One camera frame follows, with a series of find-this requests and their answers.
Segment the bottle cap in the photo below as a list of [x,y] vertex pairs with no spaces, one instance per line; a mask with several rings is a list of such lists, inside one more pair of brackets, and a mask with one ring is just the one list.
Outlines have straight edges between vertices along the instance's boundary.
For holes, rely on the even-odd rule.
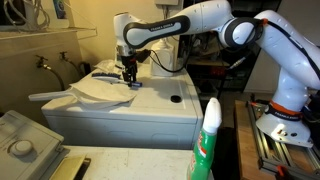
[[211,98],[207,104],[202,128],[208,133],[217,133],[221,121],[220,103],[216,98]]

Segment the machine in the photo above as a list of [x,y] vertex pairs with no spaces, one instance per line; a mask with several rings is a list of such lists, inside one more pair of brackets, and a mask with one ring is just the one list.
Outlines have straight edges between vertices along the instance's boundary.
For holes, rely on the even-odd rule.
[[136,49],[152,40],[214,31],[224,47],[239,49],[257,43],[281,66],[277,91],[256,121],[257,127],[275,141],[313,146],[310,130],[301,120],[301,109],[308,100],[308,88],[320,89],[320,50],[276,12],[267,10],[254,18],[237,18],[227,1],[212,0],[154,23],[129,13],[118,14],[114,29],[117,52],[125,67],[123,74],[129,82],[136,80]]

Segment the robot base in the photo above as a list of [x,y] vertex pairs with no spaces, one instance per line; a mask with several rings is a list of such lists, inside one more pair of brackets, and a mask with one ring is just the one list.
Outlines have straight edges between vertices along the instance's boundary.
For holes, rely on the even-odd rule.
[[288,121],[271,114],[263,114],[257,121],[257,127],[274,141],[311,148],[309,128],[302,121]]

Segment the green spray bottle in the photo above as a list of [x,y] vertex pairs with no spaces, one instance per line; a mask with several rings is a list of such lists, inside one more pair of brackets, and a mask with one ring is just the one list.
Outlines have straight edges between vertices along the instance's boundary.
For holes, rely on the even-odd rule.
[[221,124],[221,107],[216,98],[207,104],[204,122],[194,146],[187,170],[188,180],[207,180],[214,158],[217,131]]

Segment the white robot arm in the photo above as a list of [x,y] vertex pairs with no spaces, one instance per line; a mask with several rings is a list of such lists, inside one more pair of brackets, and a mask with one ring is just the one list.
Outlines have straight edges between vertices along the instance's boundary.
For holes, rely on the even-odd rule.
[[300,111],[308,100],[307,89],[320,89],[320,50],[279,14],[268,10],[254,18],[235,18],[227,1],[212,0],[151,24],[128,13],[118,14],[114,17],[114,27],[117,51],[129,81],[135,81],[135,49],[152,40],[216,31],[224,47],[242,48],[256,42],[281,66],[277,91],[267,111],[256,122],[257,127],[279,142],[313,145]]

